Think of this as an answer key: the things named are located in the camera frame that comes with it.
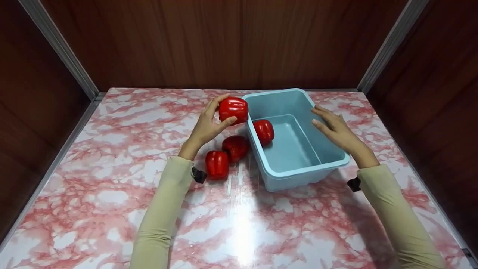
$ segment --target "beige sleeve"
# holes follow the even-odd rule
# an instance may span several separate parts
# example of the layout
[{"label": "beige sleeve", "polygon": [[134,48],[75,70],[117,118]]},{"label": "beige sleeve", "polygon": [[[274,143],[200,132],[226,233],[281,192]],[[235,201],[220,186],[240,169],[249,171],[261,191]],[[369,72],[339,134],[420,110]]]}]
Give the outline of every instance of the beige sleeve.
[{"label": "beige sleeve", "polygon": [[190,160],[169,158],[136,235],[131,269],[167,268],[174,224],[193,180],[192,167]]},{"label": "beige sleeve", "polygon": [[386,165],[360,169],[360,187],[377,212],[402,268],[444,268],[430,236]]}]

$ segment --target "brown wooden back wall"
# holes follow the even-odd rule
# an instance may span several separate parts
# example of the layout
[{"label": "brown wooden back wall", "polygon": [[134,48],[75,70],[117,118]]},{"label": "brown wooden back wall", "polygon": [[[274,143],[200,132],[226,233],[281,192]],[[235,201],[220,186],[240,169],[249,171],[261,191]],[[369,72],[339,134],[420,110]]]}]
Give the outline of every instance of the brown wooden back wall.
[{"label": "brown wooden back wall", "polygon": [[42,0],[100,91],[355,88],[406,0]]},{"label": "brown wooden back wall", "polygon": [[89,100],[18,1],[0,1],[0,241]]},{"label": "brown wooden back wall", "polygon": [[478,253],[478,2],[430,1],[367,97]]}]

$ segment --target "plastic container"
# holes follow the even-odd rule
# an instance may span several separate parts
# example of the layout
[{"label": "plastic container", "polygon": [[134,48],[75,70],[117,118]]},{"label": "plastic container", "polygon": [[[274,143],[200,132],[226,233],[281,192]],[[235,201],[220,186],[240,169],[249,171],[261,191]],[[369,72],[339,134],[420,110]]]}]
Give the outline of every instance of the plastic container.
[{"label": "plastic container", "polygon": [[[252,151],[268,191],[319,182],[332,170],[346,165],[350,156],[335,146],[311,123],[324,122],[310,109],[314,103],[302,89],[274,90],[244,95]],[[252,122],[269,120],[275,138],[262,147]]]}]

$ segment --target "red bell pepper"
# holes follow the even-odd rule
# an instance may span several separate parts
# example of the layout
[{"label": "red bell pepper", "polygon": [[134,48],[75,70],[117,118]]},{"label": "red bell pepper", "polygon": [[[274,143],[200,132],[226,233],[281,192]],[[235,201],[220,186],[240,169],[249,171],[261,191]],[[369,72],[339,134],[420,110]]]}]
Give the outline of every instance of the red bell pepper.
[{"label": "red bell pepper", "polygon": [[219,120],[236,116],[237,120],[232,124],[244,123],[248,119],[249,108],[246,100],[239,97],[227,97],[219,104]]},{"label": "red bell pepper", "polygon": [[274,128],[268,120],[258,120],[252,123],[262,146],[267,146],[274,139]]},{"label": "red bell pepper", "polygon": [[224,151],[212,150],[206,154],[207,179],[227,179],[229,175],[228,154]]},{"label": "red bell pepper", "polygon": [[249,152],[249,143],[245,137],[233,135],[222,141],[222,151],[227,152],[229,163],[237,163]]}]

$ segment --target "pink marble tabletop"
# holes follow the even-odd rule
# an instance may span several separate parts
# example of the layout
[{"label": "pink marble tabletop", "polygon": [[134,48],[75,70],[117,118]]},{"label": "pink marble tabletop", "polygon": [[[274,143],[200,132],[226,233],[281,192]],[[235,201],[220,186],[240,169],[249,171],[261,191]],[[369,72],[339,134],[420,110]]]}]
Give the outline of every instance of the pink marble tabletop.
[{"label": "pink marble tabletop", "polygon": [[[0,254],[0,268],[127,268],[168,156],[206,103],[225,90],[110,89]],[[257,92],[230,90],[233,96]],[[449,268],[471,268],[443,216],[360,92],[309,92],[344,116],[395,174]],[[233,126],[204,146],[196,162]],[[346,181],[351,161],[319,183],[269,193],[252,156],[221,183],[193,183],[177,220],[170,268],[390,268],[375,212]]]}]

